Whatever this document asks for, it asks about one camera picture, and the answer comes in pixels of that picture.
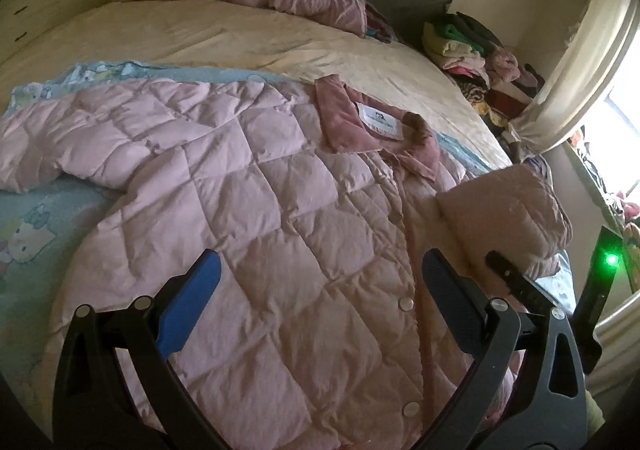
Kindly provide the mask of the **pile of assorted clothes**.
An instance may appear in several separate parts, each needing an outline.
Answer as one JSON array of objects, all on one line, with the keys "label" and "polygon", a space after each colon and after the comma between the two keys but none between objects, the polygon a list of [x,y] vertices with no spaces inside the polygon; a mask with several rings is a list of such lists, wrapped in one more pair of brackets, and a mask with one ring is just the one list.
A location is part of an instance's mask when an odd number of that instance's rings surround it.
[{"label": "pile of assorted clothes", "polygon": [[512,162],[534,153],[512,127],[544,87],[544,77],[475,18],[447,13],[423,25],[422,46],[430,60],[458,87]]}]

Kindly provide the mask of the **cream window curtain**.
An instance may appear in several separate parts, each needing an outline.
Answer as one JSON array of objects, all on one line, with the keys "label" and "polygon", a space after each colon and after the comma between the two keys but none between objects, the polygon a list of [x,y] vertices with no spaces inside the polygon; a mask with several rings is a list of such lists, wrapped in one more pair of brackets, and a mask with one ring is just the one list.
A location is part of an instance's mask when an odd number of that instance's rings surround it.
[{"label": "cream window curtain", "polygon": [[512,127],[536,154],[578,128],[613,86],[639,30],[639,0],[590,0],[584,18],[546,84]]}]

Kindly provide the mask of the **cream bed sheet mattress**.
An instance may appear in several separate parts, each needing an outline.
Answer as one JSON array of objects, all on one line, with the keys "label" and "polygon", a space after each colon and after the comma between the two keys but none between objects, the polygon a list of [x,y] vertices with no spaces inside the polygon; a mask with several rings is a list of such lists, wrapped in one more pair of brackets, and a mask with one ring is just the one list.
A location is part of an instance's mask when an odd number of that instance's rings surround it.
[{"label": "cream bed sheet mattress", "polygon": [[134,60],[271,72],[312,81],[336,74],[350,87],[421,115],[492,168],[510,159],[460,90],[428,59],[310,20],[220,1],[109,3],[26,44],[1,66],[1,102],[29,81],[78,63]]}]

